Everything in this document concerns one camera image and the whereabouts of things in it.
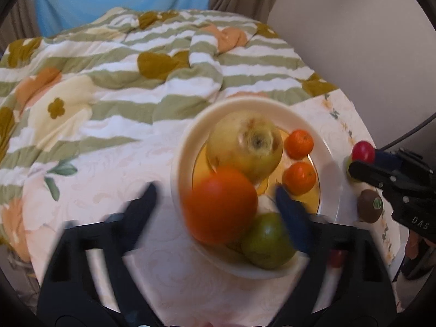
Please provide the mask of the red cherry tomato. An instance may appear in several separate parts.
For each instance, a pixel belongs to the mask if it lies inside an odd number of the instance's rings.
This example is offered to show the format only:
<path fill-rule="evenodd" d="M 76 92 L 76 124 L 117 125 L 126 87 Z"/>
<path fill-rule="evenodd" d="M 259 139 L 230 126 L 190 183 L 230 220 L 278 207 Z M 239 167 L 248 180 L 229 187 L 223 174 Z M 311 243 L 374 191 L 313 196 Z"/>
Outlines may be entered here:
<path fill-rule="evenodd" d="M 343 266 L 346 252 L 344 250 L 331 250 L 329 257 L 329 265 L 333 269 L 339 269 Z"/>
<path fill-rule="evenodd" d="M 368 141 L 359 141 L 353 146 L 352 161 L 362 161 L 373 164 L 376 159 L 376 150 Z"/>

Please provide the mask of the cream plate with cartoon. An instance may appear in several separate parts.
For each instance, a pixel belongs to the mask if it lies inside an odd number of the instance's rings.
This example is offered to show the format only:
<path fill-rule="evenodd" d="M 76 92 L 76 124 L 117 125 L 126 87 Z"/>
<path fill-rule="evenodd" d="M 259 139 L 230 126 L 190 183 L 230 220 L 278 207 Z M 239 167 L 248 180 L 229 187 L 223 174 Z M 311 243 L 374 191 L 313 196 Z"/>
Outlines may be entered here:
<path fill-rule="evenodd" d="M 315 148 L 309 156 L 317 171 L 319 182 L 311 192 L 299 197 L 307 210 L 337 219 L 341 201 L 343 174 L 334 159 L 325 136 L 315 127 L 314 121 L 304 115 L 310 106 L 308 101 L 296 105 L 284 105 L 261 97 L 236 97 L 209 106 L 195 117 L 186 128 L 171 166 L 171 196 L 177 209 L 182 207 L 183 197 L 194 184 L 206 177 L 211 169 L 205 157 L 205 142 L 214 124 L 233 111 L 257 111 L 271 120 L 281 131 L 288 134 L 295 129 L 308 131 L 314 139 Z M 225 245 L 207 246 L 194 242 L 197 251 L 215 267 L 240 278 L 267 280 L 295 275 L 304 260 L 301 253 L 276 270 L 255 267 L 242 254 Z"/>

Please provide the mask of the brown kiwi with sticker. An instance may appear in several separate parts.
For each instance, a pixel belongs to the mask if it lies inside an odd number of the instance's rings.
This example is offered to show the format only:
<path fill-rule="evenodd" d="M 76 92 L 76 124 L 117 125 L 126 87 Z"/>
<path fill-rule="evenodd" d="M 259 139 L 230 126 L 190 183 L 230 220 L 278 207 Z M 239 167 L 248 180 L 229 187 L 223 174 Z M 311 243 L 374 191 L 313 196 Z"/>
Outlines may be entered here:
<path fill-rule="evenodd" d="M 357 212 L 360 220 L 374 224 L 383 212 L 383 201 L 375 190 L 365 189 L 357 199 Z"/>

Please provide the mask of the floral cream tablecloth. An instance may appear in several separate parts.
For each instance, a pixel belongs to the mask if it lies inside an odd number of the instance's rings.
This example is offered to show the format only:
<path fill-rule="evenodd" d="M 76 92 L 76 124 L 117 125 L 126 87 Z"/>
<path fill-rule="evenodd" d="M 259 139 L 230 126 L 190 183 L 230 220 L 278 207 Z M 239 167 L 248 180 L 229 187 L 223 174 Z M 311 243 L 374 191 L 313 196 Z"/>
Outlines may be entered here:
<path fill-rule="evenodd" d="M 233 275 L 200 252 L 188 234 L 172 192 L 171 167 L 192 123 L 211 123 L 238 106 L 253 104 L 277 124 L 290 128 L 293 120 L 308 123 L 322 138 L 330 156 L 320 161 L 321 213 L 349 224 L 356 220 L 355 202 L 361 191 L 345 175 L 353 144 L 370 133 L 354 104 L 340 90 L 295 105 L 276 104 L 254 96 L 219 101 L 184 120 L 164 120 L 147 138 L 131 145 L 76 156 L 77 173 L 56 176 L 59 199 L 53 199 L 43 176 L 48 165 L 34 168 L 25 181 L 23 215 L 27 247 L 38 280 L 42 280 L 66 222 L 100 222 L 123 209 L 149 181 L 160 184 L 158 208 L 138 247 L 126 264 L 140 291 L 158 316 L 178 326 L 268 323 L 296 285 L 306 265 L 297 256 L 281 275 L 261 278 Z"/>

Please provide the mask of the beige curtain left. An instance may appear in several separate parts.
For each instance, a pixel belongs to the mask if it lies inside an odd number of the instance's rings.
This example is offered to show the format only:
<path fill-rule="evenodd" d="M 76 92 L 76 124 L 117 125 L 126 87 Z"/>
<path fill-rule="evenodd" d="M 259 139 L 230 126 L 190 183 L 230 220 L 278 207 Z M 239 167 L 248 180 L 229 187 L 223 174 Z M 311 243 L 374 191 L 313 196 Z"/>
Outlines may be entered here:
<path fill-rule="evenodd" d="M 1 25 L 1 55 L 8 45 L 22 38 L 41 36 L 36 15 L 36 0 L 17 0 Z"/>

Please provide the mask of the large orange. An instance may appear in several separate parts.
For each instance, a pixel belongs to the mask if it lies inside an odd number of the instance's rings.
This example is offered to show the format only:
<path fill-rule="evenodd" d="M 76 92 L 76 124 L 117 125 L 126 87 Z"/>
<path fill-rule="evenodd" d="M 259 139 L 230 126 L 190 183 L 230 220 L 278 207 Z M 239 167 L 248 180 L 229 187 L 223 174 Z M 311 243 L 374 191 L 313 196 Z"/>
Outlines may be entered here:
<path fill-rule="evenodd" d="M 219 168 L 183 199 L 183 216 L 191 235 L 207 245 L 239 240 L 256 217 L 253 184 L 234 168 Z"/>

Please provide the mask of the small mandarin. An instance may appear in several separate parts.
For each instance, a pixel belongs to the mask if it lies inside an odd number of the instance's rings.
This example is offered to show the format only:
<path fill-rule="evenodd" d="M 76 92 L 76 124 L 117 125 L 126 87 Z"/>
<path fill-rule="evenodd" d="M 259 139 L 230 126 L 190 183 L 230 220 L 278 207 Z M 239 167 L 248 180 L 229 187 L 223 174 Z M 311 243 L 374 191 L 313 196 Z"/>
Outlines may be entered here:
<path fill-rule="evenodd" d="M 306 162 L 295 162 L 282 175 L 282 184 L 294 196 L 309 192 L 317 183 L 314 167 Z"/>
<path fill-rule="evenodd" d="M 284 140 L 287 155 L 296 160 L 304 159 L 314 147 L 312 136 L 305 130 L 297 129 Z"/>

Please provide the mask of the striped floral green quilt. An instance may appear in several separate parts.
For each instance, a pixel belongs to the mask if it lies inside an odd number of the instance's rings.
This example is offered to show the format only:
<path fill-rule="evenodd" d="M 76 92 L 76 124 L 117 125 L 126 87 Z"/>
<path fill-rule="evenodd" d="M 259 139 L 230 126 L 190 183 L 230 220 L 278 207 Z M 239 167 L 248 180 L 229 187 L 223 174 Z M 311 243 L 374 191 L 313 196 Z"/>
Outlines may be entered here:
<path fill-rule="evenodd" d="M 14 41 L 1 58 L 1 242 L 29 263 L 22 192 L 77 174 L 87 152 L 145 140 L 221 98 L 258 93 L 293 105 L 334 90 L 268 25 L 234 13 L 116 7 L 52 37 Z"/>

